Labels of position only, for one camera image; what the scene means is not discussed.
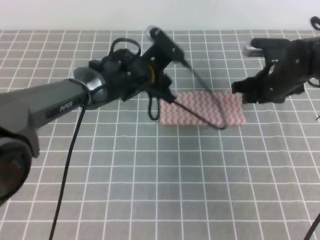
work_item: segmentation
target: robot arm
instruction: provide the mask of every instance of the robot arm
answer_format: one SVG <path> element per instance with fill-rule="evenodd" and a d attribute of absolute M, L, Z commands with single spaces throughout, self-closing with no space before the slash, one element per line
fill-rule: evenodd
<path fill-rule="evenodd" d="M 265 67 L 256 76 L 231 86 L 233 93 L 243 94 L 245 103 L 283 103 L 289 95 L 303 93 L 306 82 L 318 87 L 310 79 L 320 80 L 320 37 L 254 38 L 243 53 L 265 58 Z"/>

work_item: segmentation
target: wire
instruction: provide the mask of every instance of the wire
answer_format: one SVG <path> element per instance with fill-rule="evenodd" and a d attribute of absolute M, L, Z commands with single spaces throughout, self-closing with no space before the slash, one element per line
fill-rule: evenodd
<path fill-rule="evenodd" d="M 310 240 L 312 234 L 316 230 L 318 224 L 320 223 L 320 213 L 319 215 L 315 218 L 314 222 L 312 223 L 311 227 L 309 228 L 308 232 L 306 233 L 305 237 L 303 240 Z"/>
<path fill-rule="evenodd" d="M 54 215 L 54 219 L 53 219 L 53 223 L 52 223 L 52 227 L 51 227 L 49 240 L 53 240 L 53 238 L 54 238 L 55 229 L 56 229 L 56 225 L 57 225 L 57 220 L 58 220 L 58 216 L 59 216 L 59 212 L 60 212 L 60 208 L 61 208 L 62 198 L 64 196 L 64 190 L 65 190 L 65 186 L 66 186 L 67 174 L 68 174 L 68 169 L 69 169 L 69 165 L 70 165 L 72 151 L 74 149 L 74 146 L 75 146 L 75 143 L 76 143 L 76 139 L 77 139 L 77 136 L 78 136 L 78 133 L 79 133 L 79 130 L 80 130 L 81 122 L 82 122 L 82 120 L 84 118 L 88 103 L 89 103 L 89 96 L 86 97 L 86 99 L 84 101 L 84 104 L 82 106 L 82 111 L 81 111 L 79 119 L 78 119 L 78 121 L 76 123 L 74 134 L 73 134 L 73 137 L 72 137 L 72 140 L 71 140 L 71 144 L 70 144 L 70 147 L 69 147 L 68 155 L 67 155 L 66 162 L 65 162 L 62 182 L 61 182 L 60 194 L 59 194 L 58 203 L 57 203 L 56 210 L 55 210 L 55 215 Z"/>
<path fill-rule="evenodd" d="M 218 125 L 214 125 L 212 123 L 209 124 L 209 122 L 207 120 L 205 120 L 203 117 L 199 118 L 200 116 L 198 114 L 196 114 L 195 112 L 193 112 L 191 109 L 185 107 L 186 108 L 185 110 L 188 111 L 190 114 L 194 115 L 196 118 L 198 118 L 198 119 L 202 120 L 203 122 L 207 123 L 210 127 L 214 128 L 214 129 L 218 129 L 218 130 L 226 129 L 227 128 L 227 118 L 226 118 L 225 111 L 224 111 L 224 109 L 223 109 L 223 107 L 221 105 L 221 102 L 213 94 L 211 89 L 206 85 L 206 83 L 202 79 L 202 77 L 192 68 L 192 66 L 186 60 L 184 60 L 182 62 L 182 65 L 185 66 L 196 77 L 196 79 L 199 81 L 200 85 L 205 89 L 205 91 L 208 92 L 212 96 L 213 100 L 215 101 L 215 104 L 217 105 L 217 107 L 219 109 L 220 114 L 222 115 L 223 125 L 222 126 L 218 126 Z"/>
<path fill-rule="evenodd" d="M 201 121 L 205 122 L 206 124 L 208 124 L 209 127 L 213 128 L 213 129 L 223 130 L 223 129 L 226 128 L 225 125 L 223 127 L 219 127 L 217 125 L 212 124 L 211 122 L 209 122 L 208 120 L 206 120 L 205 118 L 203 118 L 202 116 L 200 116 L 199 114 L 197 114 L 196 112 L 192 111 L 190 108 L 186 107 L 185 105 L 181 104 L 180 102 L 178 102 L 176 100 L 174 100 L 173 103 L 175 105 L 179 106 L 180 108 L 186 110 L 188 113 L 192 114 L 197 119 L 200 119 Z"/>

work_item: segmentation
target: black cable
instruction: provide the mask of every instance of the black cable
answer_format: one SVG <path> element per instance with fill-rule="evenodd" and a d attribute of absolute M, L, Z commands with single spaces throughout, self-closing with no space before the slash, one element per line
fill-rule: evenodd
<path fill-rule="evenodd" d="M 308 232 L 306 233 L 305 237 L 303 240 L 310 240 L 312 234 L 314 233 L 314 231 L 316 230 L 318 224 L 320 223 L 320 213 L 319 215 L 315 218 L 315 220 L 313 221 L 311 227 L 309 228 Z"/>
<path fill-rule="evenodd" d="M 201 86 L 205 89 L 205 91 L 207 93 L 209 93 L 215 104 L 217 105 L 218 109 L 219 109 L 219 112 L 222 116 L 222 120 L 223 120 L 223 125 L 220 127 L 220 126 L 217 126 L 217 125 L 213 125 L 213 124 L 210 124 L 209 126 L 212 127 L 212 128 L 215 128 L 215 129 L 218 129 L 218 130 L 224 130 L 227 128 L 227 118 L 226 118 L 226 114 L 225 114 L 225 111 L 221 105 L 221 102 L 219 101 L 219 99 L 217 99 L 217 97 L 213 94 L 213 92 L 211 91 L 211 89 L 206 85 L 205 81 L 202 79 L 202 77 L 192 68 L 192 66 L 186 61 L 184 60 L 182 62 L 182 65 L 185 66 L 196 78 L 197 80 L 199 81 L 199 83 L 201 84 Z M 192 110 L 188 109 L 188 112 L 191 113 L 192 115 L 194 115 L 196 118 L 200 119 L 199 118 L 199 115 L 196 114 L 195 112 L 193 112 Z"/>
<path fill-rule="evenodd" d="M 156 100 L 156 115 L 153 116 L 152 115 L 152 102 L 153 102 L 153 98 L 151 96 L 150 93 L 148 93 L 149 95 L 149 104 L 148 104 L 148 115 L 149 115 L 149 118 L 152 120 L 152 121 L 157 121 L 159 120 L 159 117 L 160 117 L 160 99 L 159 97 L 157 96 L 155 98 Z"/>
<path fill-rule="evenodd" d="M 64 190 L 65 190 L 65 186 L 66 186 L 67 174 L 68 174 L 68 169 L 69 169 L 69 165 L 70 165 L 72 151 L 74 149 L 74 146 L 75 146 L 75 143 L 76 143 L 76 139 L 77 139 L 77 136 L 78 136 L 78 132 L 80 130 L 81 122 L 82 122 L 82 120 L 84 118 L 88 103 L 89 103 L 89 97 L 87 96 L 85 101 L 84 101 L 84 105 L 82 106 L 82 111 L 80 113 L 79 119 L 78 119 L 78 121 L 76 123 L 76 127 L 75 127 L 75 130 L 74 130 L 74 134 L 73 134 L 73 137 L 72 137 L 72 140 L 71 140 L 70 147 L 69 147 L 68 155 L 67 155 L 67 158 L 66 158 L 63 177 L 62 177 L 62 182 L 61 182 L 60 194 L 59 194 L 58 203 L 57 203 L 56 210 L 55 210 L 55 215 L 54 215 L 54 219 L 53 219 L 53 223 L 52 223 L 52 227 L 51 227 L 49 240 L 53 240 L 53 238 L 54 238 L 55 229 L 56 229 L 56 225 L 57 225 L 57 220 L 58 220 L 58 216 L 59 216 L 59 211 L 60 211 L 60 208 L 61 208 L 62 198 L 64 196 Z"/>
<path fill-rule="evenodd" d="M 200 119 L 201 121 L 205 122 L 206 124 L 208 124 L 209 127 L 213 128 L 213 129 L 223 130 L 223 129 L 225 129 L 227 127 L 226 125 L 224 125 L 223 127 L 219 127 L 217 125 L 214 125 L 214 124 L 210 123 L 208 120 L 206 120 L 205 118 L 203 118 L 202 116 L 200 116 L 199 114 L 197 114 L 196 112 L 192 111 L 190 108 L 186 107 L 185 105 L 181 104 L 180 102 L 178 102 L 176 100 L 174 100 L 173 103 L 175 105 L 179 106 L 180 108 L 186 110 L 188 113 L 192 114 L 197 119 Z"/>

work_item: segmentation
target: cloth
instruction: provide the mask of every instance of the cloth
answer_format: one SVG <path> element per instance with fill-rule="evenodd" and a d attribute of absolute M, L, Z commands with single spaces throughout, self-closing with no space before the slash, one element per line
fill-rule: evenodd
<path fill-rule="evenodd" d="M 232 94 L 231 91 L 214 92 L 221 102 L 228 126 L 240 126 L 246 123 L 242 110 L 242 95 Z M 176 101 L 196 112 L 213 125 L 222 126 L 223 118 L 212 95 L 206 91 L 188 91 L 176 94 Z M 183 110 L 176 104 L 160 101 L 160 118 L 162 125 L 207 125 L 194 115 Z"/>

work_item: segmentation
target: gray grid surface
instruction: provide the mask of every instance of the gray grid surface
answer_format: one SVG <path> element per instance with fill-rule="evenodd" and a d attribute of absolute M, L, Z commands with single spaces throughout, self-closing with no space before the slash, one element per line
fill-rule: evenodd
<path fill-rule="evenodd" d="M 261 69 L 240 49 L 252 37 L 312 31 L 174 31 L 215 91 Z M 0 31 L 0 92 L 61 81 L 141 31 Z M 170 65 L 172 89 L 197 81 Z M 149 120 L 145 94 L 87 111 L 73 152 L 56 240 L 302 240 L 320 212 L 320 91 L 284 104 L 245 105 L 247 124 L 215 131 Z M 0 208 L 1 240 L 45 240 L 79 111 L 38 131 L 41 154 Z M 313 239 L 320 240 L 320 231 Z"/>

